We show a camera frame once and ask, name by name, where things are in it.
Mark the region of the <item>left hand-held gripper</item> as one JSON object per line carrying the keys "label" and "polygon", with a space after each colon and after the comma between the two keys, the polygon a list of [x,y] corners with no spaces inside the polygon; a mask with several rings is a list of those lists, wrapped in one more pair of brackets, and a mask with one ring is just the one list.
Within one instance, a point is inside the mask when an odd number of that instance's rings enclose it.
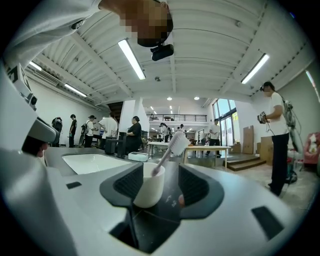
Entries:
{"label": "left hand-held gripper", "polygon": [[7,70],[0,63],[0,149],[42,157],[59,133],[36,113],[38,98],[20,64]]}

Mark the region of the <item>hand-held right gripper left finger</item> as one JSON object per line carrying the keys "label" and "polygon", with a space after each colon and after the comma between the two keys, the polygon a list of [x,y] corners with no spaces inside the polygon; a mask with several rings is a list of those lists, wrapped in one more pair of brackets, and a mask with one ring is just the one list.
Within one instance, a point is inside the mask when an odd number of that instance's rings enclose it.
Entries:
{"label": "hand-held right gripper left finger", "polygon": [[143,163],[104,180],[99,186],[102,197],[114,207],[130,208],[143,185]]}

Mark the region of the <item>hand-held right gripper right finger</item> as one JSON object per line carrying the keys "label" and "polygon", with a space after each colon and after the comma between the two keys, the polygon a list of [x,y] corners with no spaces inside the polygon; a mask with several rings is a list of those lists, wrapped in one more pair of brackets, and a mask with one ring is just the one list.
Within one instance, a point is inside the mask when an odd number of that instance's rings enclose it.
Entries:
{"label": "hand-held right gripper right finger", "polygon": [[219,208],[225,196],[220,182],[185,164],[178,167],[178,186],[184,200],[181,219],[207,218]]}

